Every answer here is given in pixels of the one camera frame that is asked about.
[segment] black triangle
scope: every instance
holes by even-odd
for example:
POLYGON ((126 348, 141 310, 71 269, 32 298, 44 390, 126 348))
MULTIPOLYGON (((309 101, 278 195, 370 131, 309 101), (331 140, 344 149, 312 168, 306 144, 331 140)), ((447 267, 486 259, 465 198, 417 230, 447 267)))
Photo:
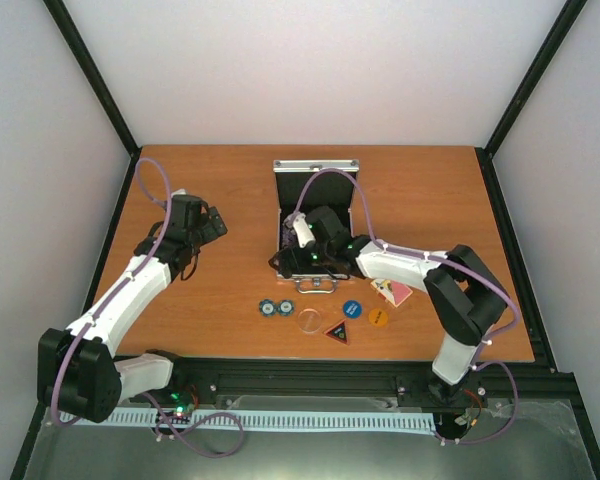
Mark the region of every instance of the black triangle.
POLYGON ((347 327, 345 326, 344 320, 329 328, 326 332, 324 332, 324 334, 327 337, 333 338, 334 340, 344 343, 345 345, 349 344, 349 340, 347 338, 347 327))

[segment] wooden table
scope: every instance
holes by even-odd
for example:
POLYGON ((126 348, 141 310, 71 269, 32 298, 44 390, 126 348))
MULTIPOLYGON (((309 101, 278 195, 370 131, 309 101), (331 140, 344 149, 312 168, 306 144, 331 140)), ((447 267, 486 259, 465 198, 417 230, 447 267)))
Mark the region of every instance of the wooden table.
MULTIPOLYGON (((414 292, 393 309, 369 280, 341 282, 330 295, 302 295, 279 281, 267 260, 275 253, 276 159, 358 159, 359 179, 379 238, 423 249, 470 245, 514 292, 502 244, 472 147, 401 146, 148 146, 143 156, 159 160, 174 189, 186 188, 218 207, 229 233, 203 247, 200 265, 187 282, 176 281, 143 312, 120 346, 120 354, 150 348, 181 355, 248 358, 431 360, 443 330, 426 294, 414 292), (264 318, 262 299, 291 299, 296 313, 311 307, 323 317, 322 330, 344 318, 342 305, 384 306, 389 324, 372 326, 366 315, 347 322, 350 344, 320 332, 303 333, 295 315, 264 318)), ((160 176, 150 165, 142 175, 151 192, 164 198, 160 176)), ((132 185, 104 269, 98 297, 127 265, 134 247, 163 212, 132 185)), ((358 196, 355 233, 363 233, 358 196)), ((501 322, 509 322, 507 311, 501 322)), ((499 337, 483 359, 533 361, 523 324, 499 337)))

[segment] gray floor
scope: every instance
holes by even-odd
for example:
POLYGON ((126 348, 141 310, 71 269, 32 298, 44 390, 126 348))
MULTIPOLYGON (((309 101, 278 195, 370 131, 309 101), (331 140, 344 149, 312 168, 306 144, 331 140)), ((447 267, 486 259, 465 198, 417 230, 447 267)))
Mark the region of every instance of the gray floor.
MULTIPOLYGON (((360 410, 362 405, 337 402, 342 411, 360 410)), ((377 400, 366 402, 365 411, 387 408, 377 400)), ((242 401, 239 408, 270 409, 272 403, 289 409, 277 401, 253 399, 242 401)), ((297 409, 333 411, 333 407, 333 402, 309 401, 297 409)), ((508 412, 507 407, 483 412, 472 438, 497 429, 508 412)), ((221 450, 235 435, 203 431, 191 437, 221 450)), ((512 429, 479 447, 441 447, 433 437, 406 434, 249 433, 240 452, 219 460, 199 457, 178 442, 157 443, 148 428, 44 426, 26 478, 583 480, 594 476, 570 408, 552 401, 523 402, 512 429)))

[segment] white perforated rail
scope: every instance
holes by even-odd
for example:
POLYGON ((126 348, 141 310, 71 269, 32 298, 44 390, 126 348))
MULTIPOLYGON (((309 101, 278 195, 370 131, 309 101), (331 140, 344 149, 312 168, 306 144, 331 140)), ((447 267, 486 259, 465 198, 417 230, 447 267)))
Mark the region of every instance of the white perforated rail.
MULTIPOLYGON (((189 418, 173 419, 178 427, 186 427, 218 410, 196 410, 189 418)), ((429 413, 325 413, 228 410, 240 418, 248 432, 393 432, 431 435, 435 430, 429 413)), ((66 421, 70 415, 63 413, 66 421)), ((95 427, 154 427, 158 422, 154 408, 118 407, 102 423, 79 420, 76 425, 95 427)), ((228 418, 214 418, 198 428, 207 430, 237 430, 228 418)))

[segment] gray wall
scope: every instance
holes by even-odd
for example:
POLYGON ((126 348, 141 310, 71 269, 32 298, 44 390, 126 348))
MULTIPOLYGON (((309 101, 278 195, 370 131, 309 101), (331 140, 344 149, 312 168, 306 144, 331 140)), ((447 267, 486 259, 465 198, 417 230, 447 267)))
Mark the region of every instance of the gray wall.
POLYGON ((496 158, 559 366, 600 443, 600 1, 589 2, 496 158))
POLYGON ((67 0, 137 141, 483 145, 564 0, 67 0))
POLYGON ((80 313, 127 158, 43 3, 0 0, 0 479, 37 340, 80 313))

